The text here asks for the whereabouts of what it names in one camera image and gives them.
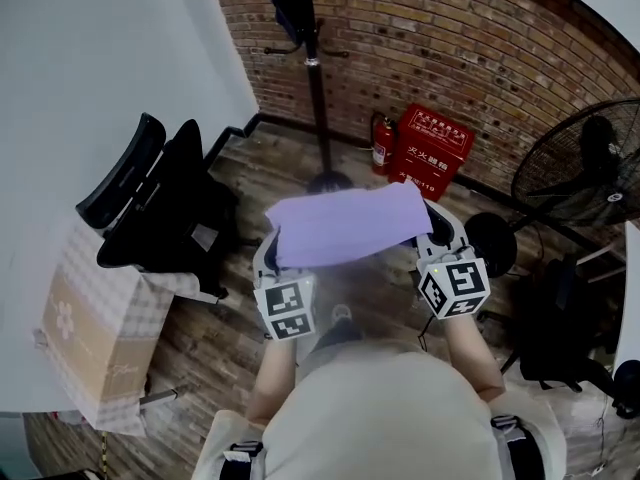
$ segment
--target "person's arm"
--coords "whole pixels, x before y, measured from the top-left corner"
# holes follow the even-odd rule
[[[296,340],[269,341],[245,417],[267,425],[293,391],[295,378]]]
[[[471,315],[444,320],[444,335],[452,366],[469,381],[478,396],[490,402],[505,392],[500,368]]]

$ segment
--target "brick wall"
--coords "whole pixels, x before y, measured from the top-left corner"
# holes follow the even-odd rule
[[[639,95],[638,53],[575,0],[314,0],[329,126],[367,139],[373,110],[418,102],[473,129],[462,172],[509,192],[549,128],[589,104]],[[304,53],[269,0],[220,0],[262,112],[313,122]]]

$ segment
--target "fire extinguisher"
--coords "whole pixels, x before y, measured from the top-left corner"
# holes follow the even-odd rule
[[[373,151],[372,169],[376,174],[381,176],[389,174],[397,137],[397,123],[382,112],[374,112],[371,116],[370,140]]]

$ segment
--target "wall baseboard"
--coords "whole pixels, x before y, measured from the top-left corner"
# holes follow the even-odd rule
[[[270,123],[270,124],[275,124],[279,126],[285,126],[293,130],[300,130],[300,131],[312,133],[312,134],[316,133],[316,127],[313,124],[304,123],[301,121],[295,121],[293,119],[289,119],[286,117],[263,114],[259,112],[249,120],[249,122],[243,129],[234,128],[231,126],[228,126],[227,128],[225,128],[224,131],[220,134],[220,137],[218,137],[218,140],[215,142],[211,150],[205,156],[205,165],[211,166],[213,164],[216,157],[220,154],[220,151],[222,151],[222,148],[224,148],[224,145],[227,143],[231,135],[235,135],[237,137],[242,137],[242,138],[248,138],[251,135],[251,133],[253,133],[253,130],[255,130],[256,126],[258,126],[258,124],[260,123]],[[369,146],[368,141],[364,141],[362,139],[358,139],[357,137],[352,137],[350,135],[337,132],[335,130],[329,130],[329,138],[338,142],[342,142],[344,144],[355,146],[355,147]],[[534,211],[532,207],[524,203],[521,203],[520,201],[514,199],[512,196],[505,194],[504,192],[500,192],[495,188],[485,185],[484,183],[480,183],[479,181],[469,178],[468,176],[465,176],[463,174],[456,174],[453,178],[453,182],[469,190],[473,190],[474,192],[477,192],[485,197],[488,197],[489,199],[503,206],[506,206],[511,210],[517,211],[521,213],[523,216],[528,215]],[[553,219],[545,215],[541,215],[537,220],[541,224],[544,224],[545,226],[550,227],[557,233],[560,233],[565,238],[571,240],[572,242],[586,249],[587,251],[593,252],[602,248],[595,242],[582,236],[577,231],[574,231],[571,228],[558,224]],[[608,254],[608,256],[613,260],[615,260],[616,263],[620,263],[620,261],[617,258],[615,258],[615,256],[611,254]]]

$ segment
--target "shoe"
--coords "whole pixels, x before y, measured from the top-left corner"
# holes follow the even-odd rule
[[[346,304],[336,304],[331,310],[331,325],[336,325],[342,318],[352,320],[351,309]]]

